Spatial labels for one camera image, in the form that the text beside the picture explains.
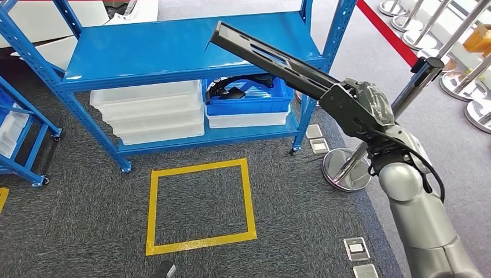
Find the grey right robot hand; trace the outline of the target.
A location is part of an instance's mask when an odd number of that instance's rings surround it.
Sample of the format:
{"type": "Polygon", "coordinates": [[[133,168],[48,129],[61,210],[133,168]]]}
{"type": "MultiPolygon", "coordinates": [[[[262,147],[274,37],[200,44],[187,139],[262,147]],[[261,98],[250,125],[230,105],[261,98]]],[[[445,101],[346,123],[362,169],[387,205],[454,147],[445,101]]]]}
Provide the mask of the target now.
{"type": "Polygon", "coordinates": [[[391,104],[385,94],[374,84],[367,81],[356,81],[346,78],[343,81],[346,87],[356,95],[356,100],[364,107],[382,126],[395,124],[395,117],[391,104]]]}

